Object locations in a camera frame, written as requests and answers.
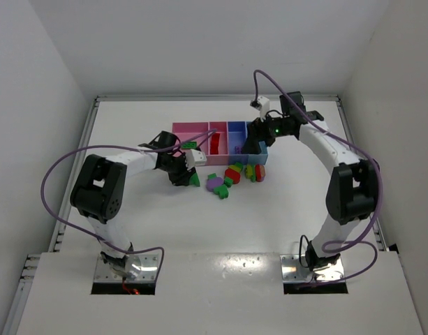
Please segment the green and lime lego stack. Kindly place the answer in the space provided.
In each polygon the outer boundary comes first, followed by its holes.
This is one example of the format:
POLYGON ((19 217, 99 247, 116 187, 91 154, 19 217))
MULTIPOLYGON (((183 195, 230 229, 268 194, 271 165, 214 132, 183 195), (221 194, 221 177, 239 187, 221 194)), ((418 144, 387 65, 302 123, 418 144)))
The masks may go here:
POLYGON ((192 186, 200 187, 200 180, 197 173, 194 173, 189 178, 189 184, 192 186))

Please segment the red lego brick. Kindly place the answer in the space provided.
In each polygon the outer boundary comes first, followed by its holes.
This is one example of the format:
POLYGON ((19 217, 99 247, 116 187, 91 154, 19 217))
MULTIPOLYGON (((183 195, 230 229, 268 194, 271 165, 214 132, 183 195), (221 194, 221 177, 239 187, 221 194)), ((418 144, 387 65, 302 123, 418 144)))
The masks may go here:
POLYGON ((221 135, 222 135, 222 133, 214 133, 211 136, 211 142, 219 143, 221 141, 221 135))
POLYGON ((219 144, 220 143, 210 142, 209 152, 211 155, 218 155, 219 154, 219 144))

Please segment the thin green lego brick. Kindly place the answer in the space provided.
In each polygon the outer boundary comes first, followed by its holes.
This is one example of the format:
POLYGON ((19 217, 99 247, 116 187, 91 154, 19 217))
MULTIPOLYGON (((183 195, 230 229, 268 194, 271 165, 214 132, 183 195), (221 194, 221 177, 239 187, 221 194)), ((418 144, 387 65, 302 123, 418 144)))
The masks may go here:
POLYGON ((185 142, 181 145, 182 149, 196 149, 198 147, 196 141, 185 142))

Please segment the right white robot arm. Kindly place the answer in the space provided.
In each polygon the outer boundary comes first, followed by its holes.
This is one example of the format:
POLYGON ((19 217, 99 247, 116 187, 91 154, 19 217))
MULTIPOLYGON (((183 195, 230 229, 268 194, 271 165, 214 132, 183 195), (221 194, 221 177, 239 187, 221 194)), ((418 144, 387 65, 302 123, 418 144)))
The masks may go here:
POLYGON ((308 111, 300 92, 281 95, 279 100, 281 111, 275 117, 271 116, 268 98, 259 96, 251 101, 259 116, 247 126, 242 152, 259 154, 262 143, 270 147, 278 137, 293 136, 317 156, 330 174, 325 198, 327 217, 319 233, 308 241, 302 263, 314 270, 334 264, 340 248, 348 244, 350 233, 374 213, 378 179, 368 160, 330 136, 322 114, 308 111))

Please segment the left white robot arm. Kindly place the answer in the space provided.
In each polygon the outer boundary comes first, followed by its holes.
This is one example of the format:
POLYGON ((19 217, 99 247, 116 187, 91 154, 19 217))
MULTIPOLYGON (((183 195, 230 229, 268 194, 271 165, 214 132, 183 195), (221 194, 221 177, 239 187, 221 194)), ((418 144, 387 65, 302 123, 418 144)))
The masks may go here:
POLYGON ((128 276, 133 270, 133 244, 116 220, 126 180, 141 172, 162 170, 174 186, 199 186, 196 167, 207 162, 197 149, 180 151, 178 137, 161 131, 151 142, 114 155, 91 154, 71 192, 70 202, 94 229, 101 245, 101 257, 111 270, 128 276))

